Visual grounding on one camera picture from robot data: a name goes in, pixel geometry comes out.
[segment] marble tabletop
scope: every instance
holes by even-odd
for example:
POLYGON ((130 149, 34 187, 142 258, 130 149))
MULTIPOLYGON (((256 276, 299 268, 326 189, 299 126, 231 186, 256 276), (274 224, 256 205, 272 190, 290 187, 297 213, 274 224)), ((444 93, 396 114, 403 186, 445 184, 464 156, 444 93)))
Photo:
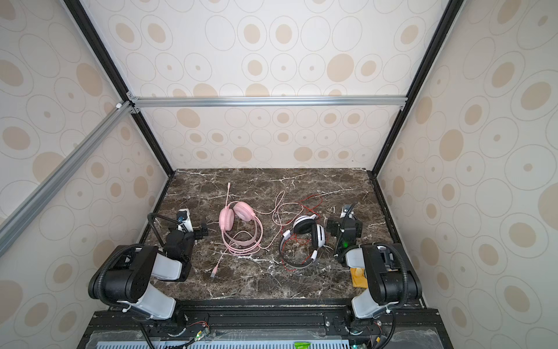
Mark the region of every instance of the marble tabletop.
MULTIPOLYGON (((283 202, 299 202, 314 194, 304 205, 320 215, 319 224, 325 219, 339 216, 343 204, 358 201, 354 212, 363 222, 359 243, 391 242, 384 216, 376 201, 374 189, 363 169, 200 169, 178 170, 165 195, 160 214, 176 217, 179 208, 189 208, 194 225, 205 216, 209 236, 196 242, 192 254, 192 270, 185 282, 152 280, 154 286, 176 299, 270 299, 270 298, 350 298, 363 289, 354 288, 349 268, 333 259, 332 248, 320 248, 315 263, 304 270, 288 271, 278 254, 281 236, 272 242, 278 226, 271 215, 259 214, 263 224, 263 239, 258 253, 249 257, 224 255, 216 277, 210 274, 225 252, 218 227, 219 212, 225 205, 227 183, 230 182, 231 200, 242 200, 254 209, 269 212, 275 206, 278 193, 285 191, 283 202)), ((281 219, 292 219, 300 208, 284 206, 281 219)), ((167 233, 166 222, 159 222, 162 233, 167 233)), ((253 231, 253 222, 236 219, 233 232, 253 231)), ((335 246, 335 238, 328 233, 326 244, 335 246)), ((295 261, 302 261, 311 251, 306 241, 288 242, 285 252, 295 261)), ((248 236, 238 236, 244 240, 248 236)), ((146 243, 157 244, 153 233, 146 243)))

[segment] patterned wallpaper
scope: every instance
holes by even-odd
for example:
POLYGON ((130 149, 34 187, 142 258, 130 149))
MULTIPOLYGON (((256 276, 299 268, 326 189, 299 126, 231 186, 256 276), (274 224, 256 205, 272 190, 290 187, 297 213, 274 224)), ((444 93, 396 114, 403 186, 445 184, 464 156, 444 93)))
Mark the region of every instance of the patterned wallpaper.
POLYGON ((467 2, 379 179, 456 349, 558 343, 558 2, 467 2))
POLYGON ((136 96, 406 94, 446 1, 83 0, 136 96))
POLYGON ((0 223, 119 100, 55 0, 0 1, 0 223))
POLYGON ((144 108, 174 168, 367 168, 399 106, 144 108))
POLYGON ((104 305, 87 285, 139 239, 166 175, 127 117, 0 258, 0 348, 74 349, 104 305))

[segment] yellow sponge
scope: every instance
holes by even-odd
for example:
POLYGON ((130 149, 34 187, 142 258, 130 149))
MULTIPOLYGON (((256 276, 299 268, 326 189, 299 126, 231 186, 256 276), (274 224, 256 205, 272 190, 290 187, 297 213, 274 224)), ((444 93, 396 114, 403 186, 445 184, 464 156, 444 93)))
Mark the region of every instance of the yellow sponge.
POLYGON ((353 287, 368 288, 368 281, 364 277, 363 268, 351 268, 350 274, 353 277, 353 287))

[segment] pink ear cup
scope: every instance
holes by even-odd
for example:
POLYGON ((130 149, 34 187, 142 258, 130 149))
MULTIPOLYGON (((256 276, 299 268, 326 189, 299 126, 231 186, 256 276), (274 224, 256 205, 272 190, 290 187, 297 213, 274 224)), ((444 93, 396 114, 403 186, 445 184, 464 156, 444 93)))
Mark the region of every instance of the pink ear cup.
POLYGON ((233 228, 234 212, 228 206, 219 212, 219 228, 221 231, 229 231, 233 228))
POLYGON ((256 214, 250 205, 245 203, 244 201, 239 201, 233 207, 234 213, 237 214, 238 218, 242 219, 245 222, 249 222, 254 219, 256 214))

